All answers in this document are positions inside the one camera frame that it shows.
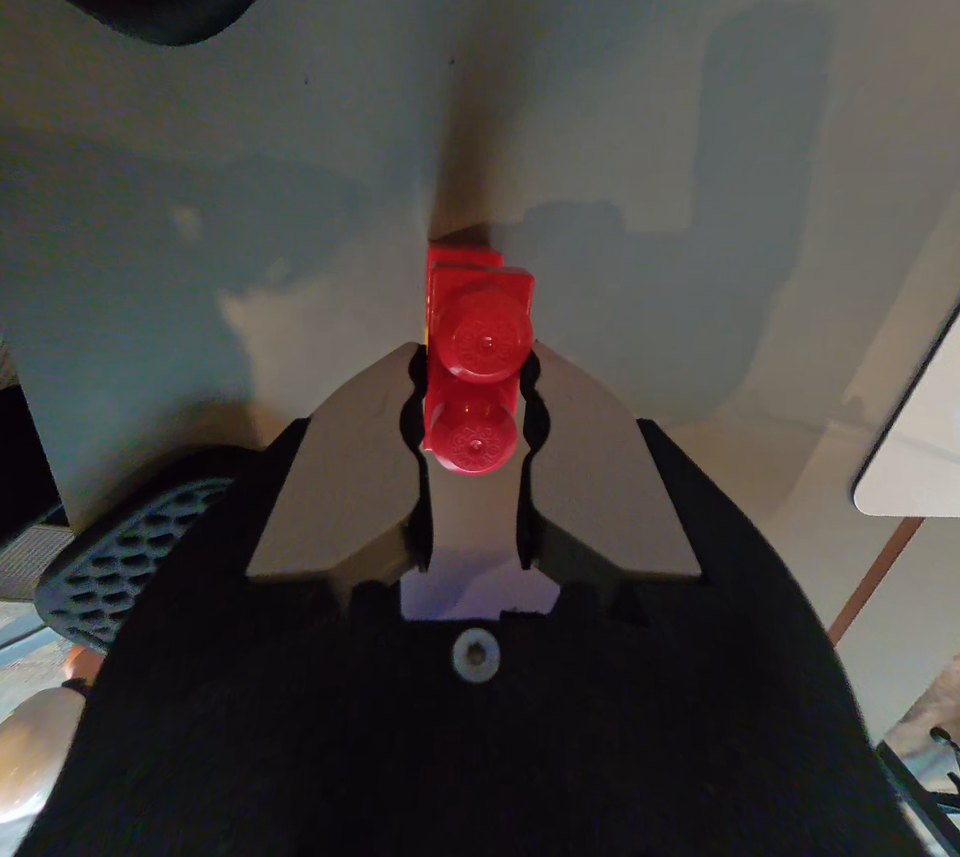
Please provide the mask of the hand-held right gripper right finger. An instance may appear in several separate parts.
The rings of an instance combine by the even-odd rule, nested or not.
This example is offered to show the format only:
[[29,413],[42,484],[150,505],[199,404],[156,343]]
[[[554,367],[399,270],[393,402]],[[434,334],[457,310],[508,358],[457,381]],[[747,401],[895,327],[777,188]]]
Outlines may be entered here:
[[642,428],[604,383],[545,344],[520,372],[521,566],[558,586],[695,582],[702,570]]

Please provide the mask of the dark cloth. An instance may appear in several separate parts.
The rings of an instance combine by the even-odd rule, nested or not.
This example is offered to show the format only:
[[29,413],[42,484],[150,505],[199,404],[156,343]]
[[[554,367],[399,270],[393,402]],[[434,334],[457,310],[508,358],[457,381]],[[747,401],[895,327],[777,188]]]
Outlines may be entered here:
[[66,512],[22,387],[11,385],[1,390],[1,547],[42,524],[66,526]]

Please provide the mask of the grey mesh chair seat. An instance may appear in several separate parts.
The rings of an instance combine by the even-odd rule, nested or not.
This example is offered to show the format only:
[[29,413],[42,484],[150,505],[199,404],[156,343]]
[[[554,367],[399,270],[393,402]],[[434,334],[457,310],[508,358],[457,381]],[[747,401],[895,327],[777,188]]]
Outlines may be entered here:
[[70,527],[28,527],[1,549],[1,602],[30,604],[42,574],[74,539]]

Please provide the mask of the red mega block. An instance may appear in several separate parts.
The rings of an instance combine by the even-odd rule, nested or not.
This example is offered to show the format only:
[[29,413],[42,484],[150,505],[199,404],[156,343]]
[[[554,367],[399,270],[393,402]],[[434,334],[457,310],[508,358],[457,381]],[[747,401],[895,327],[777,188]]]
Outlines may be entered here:
[[480,269],[500,269],[505,266],[503,255],[486,245],[473,241],[433,241],[427,250],[427,275],[440,266]]
[[534,290],[520,267],[426,266],[423,448],[447,470],[486,475],[515,453]]

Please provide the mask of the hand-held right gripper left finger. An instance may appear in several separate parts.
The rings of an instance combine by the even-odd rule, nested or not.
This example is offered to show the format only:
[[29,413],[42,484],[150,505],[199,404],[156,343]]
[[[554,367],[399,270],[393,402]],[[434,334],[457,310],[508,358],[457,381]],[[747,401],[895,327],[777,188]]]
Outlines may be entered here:
[[314,410],[247,564],[250,580],[390,586],[429,567],[425,397],[426,347],[409,342]]

